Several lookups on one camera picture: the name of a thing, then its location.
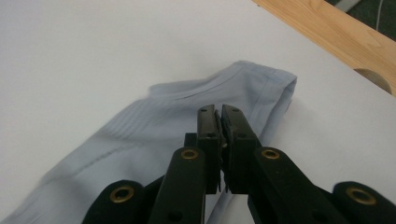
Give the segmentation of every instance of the white table surface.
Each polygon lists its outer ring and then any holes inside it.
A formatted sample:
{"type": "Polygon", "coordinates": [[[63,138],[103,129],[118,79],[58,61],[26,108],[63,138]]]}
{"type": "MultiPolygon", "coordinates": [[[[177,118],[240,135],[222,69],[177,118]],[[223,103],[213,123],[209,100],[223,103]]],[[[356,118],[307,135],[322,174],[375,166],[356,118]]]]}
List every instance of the white table surface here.
{"type": "MultiPolygon", "coordinates": [[[[239,60],[299,77],[273,147],[326,190],[354,180],[396,203],[395,98],[253,2],[3,0],[0,220],[149,86],[239,60]]],[[[245,203],[224,222],[251,222],[245,203]]]]}

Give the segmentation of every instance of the cloth fold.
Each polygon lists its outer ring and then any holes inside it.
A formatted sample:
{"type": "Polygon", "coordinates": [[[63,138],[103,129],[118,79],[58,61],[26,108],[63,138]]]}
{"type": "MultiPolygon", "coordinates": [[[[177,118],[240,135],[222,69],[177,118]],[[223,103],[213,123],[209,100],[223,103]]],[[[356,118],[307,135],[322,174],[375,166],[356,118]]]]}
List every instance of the cloth fold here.
{"type": "MultiPolygon", "coordinates": [[[[109,184],[128,179],[146,186],[165,174],[184,134],[196,132],[197,110],[204,105],[240,108],[267,146],[296,79],[282,70],[237,62],[206,79],[155,85],[147,98],[123,109],[45,174],[1,223],[79,224],[109,184]]],[[[225,192],[206,196],[205,221],[219,223],[231,197],[225,192]]]]}

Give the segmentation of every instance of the light blue cloth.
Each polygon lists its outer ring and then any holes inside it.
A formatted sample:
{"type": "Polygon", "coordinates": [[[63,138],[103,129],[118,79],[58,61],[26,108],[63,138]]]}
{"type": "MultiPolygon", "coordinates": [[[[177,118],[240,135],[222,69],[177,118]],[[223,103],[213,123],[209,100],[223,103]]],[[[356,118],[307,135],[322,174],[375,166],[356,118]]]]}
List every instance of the light blue cloth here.
{"type": "MultiPolygon", "coordinates": [[[[107,185],[122,179],[149,184],[165,174],[184,134],[196,132],[197,110],[204,105],[240,108],[266,146],[295,84],[288,72],[237,62],[207,79],[153,86],[146,99],[122,110],[49,171],[1,223],[80,224],[107,185]]],[[[207,196],[205,220],[218,223],[230,198],[224,192],[207,196]]]]}

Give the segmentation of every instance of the crumpled cloth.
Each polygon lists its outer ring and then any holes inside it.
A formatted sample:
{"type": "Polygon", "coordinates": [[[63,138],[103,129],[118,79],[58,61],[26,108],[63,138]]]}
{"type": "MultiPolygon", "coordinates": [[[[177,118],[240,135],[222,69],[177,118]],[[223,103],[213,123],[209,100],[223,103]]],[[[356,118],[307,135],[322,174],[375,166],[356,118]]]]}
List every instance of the crumpled cloth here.
{"type": "MultiPolygon", "coordinates": [[[[185,133],[196,132],[197,110],[240,108],[263,146],[287,111],[297,77],[237,62],[201,80],[152,86],[149,96],[115,116],[44,175],[2,224],[80,224],[100,192],[126,179],[143,186],[165,174],[185,133]]],[[[219,223],[232,194],[207,195],[205,222],[219,223]]]]}

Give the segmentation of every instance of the wooden board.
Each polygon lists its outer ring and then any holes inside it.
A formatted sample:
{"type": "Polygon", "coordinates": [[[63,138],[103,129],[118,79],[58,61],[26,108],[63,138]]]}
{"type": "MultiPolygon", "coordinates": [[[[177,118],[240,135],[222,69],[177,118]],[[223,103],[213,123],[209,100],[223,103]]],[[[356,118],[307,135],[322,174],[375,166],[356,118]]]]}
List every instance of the wooden board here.
{"type": "Polygon", "coordinates": [[[351,68],[386,79],[396,95],[396,42],[323,0],[254,0],[351,68]]]}

